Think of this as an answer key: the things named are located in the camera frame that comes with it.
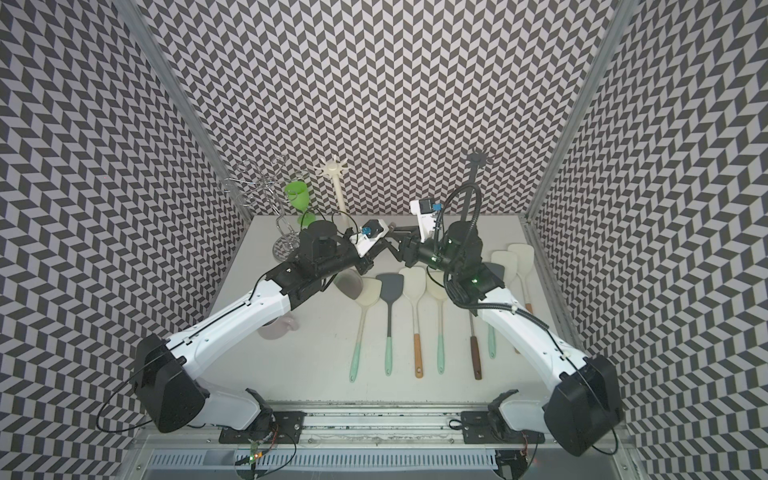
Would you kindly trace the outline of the steel spoon brown handle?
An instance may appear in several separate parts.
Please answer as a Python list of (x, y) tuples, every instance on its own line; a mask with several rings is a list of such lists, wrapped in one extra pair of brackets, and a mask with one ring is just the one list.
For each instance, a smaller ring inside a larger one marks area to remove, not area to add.
[(470, 352), (471, 352), (473, 375), (476, 380), (481, 380), (482, 364), (481, 364), (481, 358), (480, 358), (480, 352), (479, 352), (478, 338), (476, 335), (474, 316), (472, 314), (469, 314), (469, 325), (470, 325)]

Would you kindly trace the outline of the white spatula mint handle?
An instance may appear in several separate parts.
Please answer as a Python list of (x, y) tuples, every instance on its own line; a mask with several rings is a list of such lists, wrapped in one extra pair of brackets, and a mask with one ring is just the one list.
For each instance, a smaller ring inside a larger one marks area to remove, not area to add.
[(430, 272), (428, 272), (428, 284), (427, 290), (429, 294), (435, 299), (437, 306), (437, 370), (439, 374), (445, 372), (445, 342), (444, 342), (444, 303), (447, 300), (447, 294), (445, 289), (438, 284), (438, 282), (432, 278)]

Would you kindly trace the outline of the grey turner mint handle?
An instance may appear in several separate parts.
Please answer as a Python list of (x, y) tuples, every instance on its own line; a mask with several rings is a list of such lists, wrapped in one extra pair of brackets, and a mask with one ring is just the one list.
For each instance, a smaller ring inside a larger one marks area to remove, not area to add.
[(404, 289), (404, 276), (399, 273), (381, 273), (376, 276), (381, 281), (380, 299), (387, 305), (387, 329), (385, 345), (385, 375), (390, 376), (393, 371), (393, 307), (402, 296)]

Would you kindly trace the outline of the grey spatula mint handle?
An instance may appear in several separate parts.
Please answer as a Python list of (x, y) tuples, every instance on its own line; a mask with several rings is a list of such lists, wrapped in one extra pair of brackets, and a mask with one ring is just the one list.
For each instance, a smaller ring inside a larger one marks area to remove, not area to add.
[[(505, 267), (498, 263), (486, 262), (485, 265), (491, 270), (491, 272), (499, 279), (504, 279)], [(497, 356), (497, 342), (496, 342), (496, 330), (488, 325), (488, 354), (490, 359), (495, 359)]]

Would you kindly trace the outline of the white spatula wooden handle rack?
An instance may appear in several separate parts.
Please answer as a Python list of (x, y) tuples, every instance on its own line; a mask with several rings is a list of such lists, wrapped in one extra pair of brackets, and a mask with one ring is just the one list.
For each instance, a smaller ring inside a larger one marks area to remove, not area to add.
[(424, 368), (418, 305), (426, 291), (426, 272), (423, 268), (414, 266), (401, 269), (400, 274), (404, 278), (403, 295), (410, 302), (412, 309), (414, 372), (415, 376), (421, 379), (424, 375)]

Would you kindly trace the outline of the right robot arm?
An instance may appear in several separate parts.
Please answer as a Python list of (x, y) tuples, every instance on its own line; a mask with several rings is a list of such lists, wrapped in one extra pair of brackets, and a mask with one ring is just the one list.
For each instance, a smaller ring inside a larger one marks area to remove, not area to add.
[(540, 401), (500, 401), (495, 409), (511, 430), (545, 431), (573, 456), (596, 448), (624, 419), (616, 366), (570, 345), (520, 304), (482, 260), (480, 212), (447, 225), (449, 204), (434, 198), (412, 201), (417, 223), (390, 232), (398, 243), (394, 255), (407, 267), (422, 263), (441, 272), (440, 283), (453, 305), (494, 328), (547, 387)]

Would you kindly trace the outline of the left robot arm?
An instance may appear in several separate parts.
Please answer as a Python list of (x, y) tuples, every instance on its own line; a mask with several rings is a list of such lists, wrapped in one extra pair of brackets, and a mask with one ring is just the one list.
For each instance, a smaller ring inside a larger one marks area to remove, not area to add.
[(251, 333), (327, 289), (336, 274), (349, 268), (365, 273), (385, 248), (388, 231), (381, 220), (345, 233), (331, 221), (315, 221), (299, 232), (299, 245), (285, 261), (223, 312), (168, 339), (144, 338), (127, 382), (151, 424), (162, 433), (189, 424), (248, 429), (266, 409), (256, 391), (224, 388), (205, 372)]

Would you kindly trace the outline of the cream spatula cream handle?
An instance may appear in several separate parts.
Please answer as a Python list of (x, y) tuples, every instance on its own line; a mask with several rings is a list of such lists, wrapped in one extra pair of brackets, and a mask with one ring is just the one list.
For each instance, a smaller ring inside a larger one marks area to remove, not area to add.
[(361, 315), (355, 341), (355, 348), (350, 364), (349, 381), (351, 383), (356, 381), (358, 375), (366, 315), (369, 308), (379, 300), (382, 289), (382, 282), (377, 278), (364, 277), (362, 281), (363, 288), (360, 295), (356, 299), (356, 303), (361, 307)]

